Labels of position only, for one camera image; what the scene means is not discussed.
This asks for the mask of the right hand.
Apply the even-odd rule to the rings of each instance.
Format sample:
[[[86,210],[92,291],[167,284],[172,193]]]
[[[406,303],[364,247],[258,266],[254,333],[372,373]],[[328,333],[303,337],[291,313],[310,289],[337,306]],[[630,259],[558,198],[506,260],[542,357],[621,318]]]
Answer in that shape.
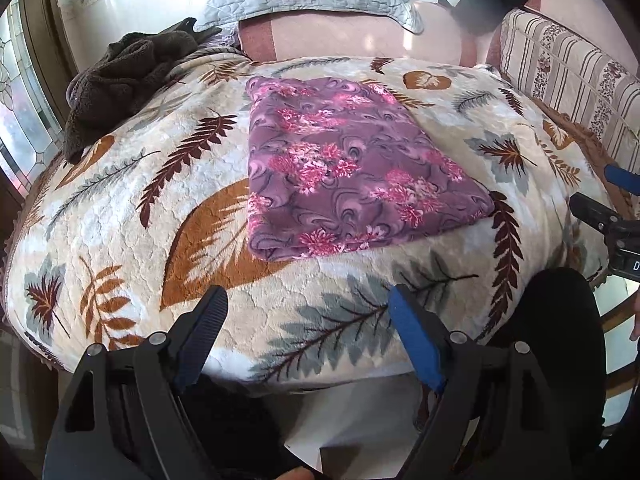
[[[630,341],[640,338],[640,289],[634,293],[634,327],[629,336]]]

